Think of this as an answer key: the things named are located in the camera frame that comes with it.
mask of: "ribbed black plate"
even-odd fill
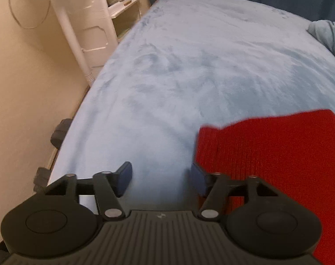
[[[54,259],[11,255],[4,265],[319,265],[306,255],[289,260],[253,256],[235,246],[219,224],[200,221],[190,211],[132,211],[107,222],[85,248]]]

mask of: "cable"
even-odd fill
[[[51,0],[49,0],[49,6],[47,7],[47,11],[46,11],[46,15],[45,15],[45,17],[43,18],[43,20],[42,20],[38,25],[36,25],[36,26],[34,26],[34,27],[24,27],[24,26],[20,23],[20,21],[17,19],[17,17],[15,16],[15,14],[14,14],[14,12],[13,12],[12,4],[11,4],[11,0],[8,0],[8,7],[9,7],[9,10],[10,10],[10,12],[11,12],[11,14],[12,14],[13,19],[17,22],[17,24],[18,24],[21,28],[23,28],[23,29],[25,29],[25,30],[32,30],[32,29],[35,29],[35,28],[39,27],[39,26],[46,20],[48,14],[49,14],[49,11],[50,11],[50,6],[51,6]]]

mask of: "white pipe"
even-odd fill
[[[56,13],[59,24],[62,27],[64,36],[68,41],[69,47],[72,49],[72,52],[79,64],[80,69],[83,71],[85,78],[87,79],[89,85],[91,86],[95,78],[87,64],[87,61],[82,51],[82,47],[80,46],[76,34],[74,33],[66,9],[64,8],[61,0],[51,0],[51,3]]]

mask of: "white plastic cabinet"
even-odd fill
[[[69,45],[89,84],[118,45],[115,19],[138,0],[51,0]]]

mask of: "round black pad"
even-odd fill
[[[257,225],[268,233],[287,234],[296,229],[297,220],[287,212],[271,211],[259,215]]]
[[[53,233],[66,225],[67,217],[56,210],[41,210],[31,214],[25,223],[32,232]]]
[[[2,220],[1,234],[11,253],[54,257],[87,243],[97,229],[95,215],[65,196],[34,196]]]
[[[262,197],[235,209],[226,221],[237,245],[257,256],[287,259],[312,252],[322,226],[298,203]]]

